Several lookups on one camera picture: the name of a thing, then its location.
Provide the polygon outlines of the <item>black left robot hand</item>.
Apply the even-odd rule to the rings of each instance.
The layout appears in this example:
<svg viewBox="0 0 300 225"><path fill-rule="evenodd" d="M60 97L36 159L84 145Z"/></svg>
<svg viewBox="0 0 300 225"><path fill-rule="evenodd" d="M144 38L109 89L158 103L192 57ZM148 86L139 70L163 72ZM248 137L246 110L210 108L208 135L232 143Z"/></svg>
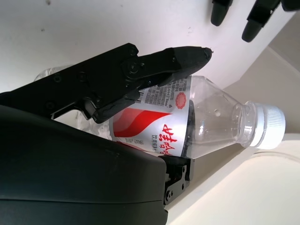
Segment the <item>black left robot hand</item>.
<svg viewBox="0 0 300 225"><path fill-rule="evenodd" d="M213 0L210 22L215 26L220 26L232 3L232 0ZM267 24L279 5L282 6L285 12L300 10L300 2L298 0L256 0L247 17L242 40L250 43Z"/></svg>

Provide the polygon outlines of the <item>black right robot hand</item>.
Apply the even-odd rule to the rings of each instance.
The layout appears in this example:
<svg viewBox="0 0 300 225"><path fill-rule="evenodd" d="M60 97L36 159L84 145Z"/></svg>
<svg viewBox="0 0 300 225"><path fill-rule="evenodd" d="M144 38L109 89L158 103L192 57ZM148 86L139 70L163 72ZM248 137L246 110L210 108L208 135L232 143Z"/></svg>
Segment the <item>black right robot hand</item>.
<svg viewBox="0 0 300 225"><path fill-rule="evenodd" d="M186 78L211 59L184 46L138 56L128 43L0 95L3 225L164 225L194 161L153 156L56 121L69 111L102 123L139 91Z"/></svg>

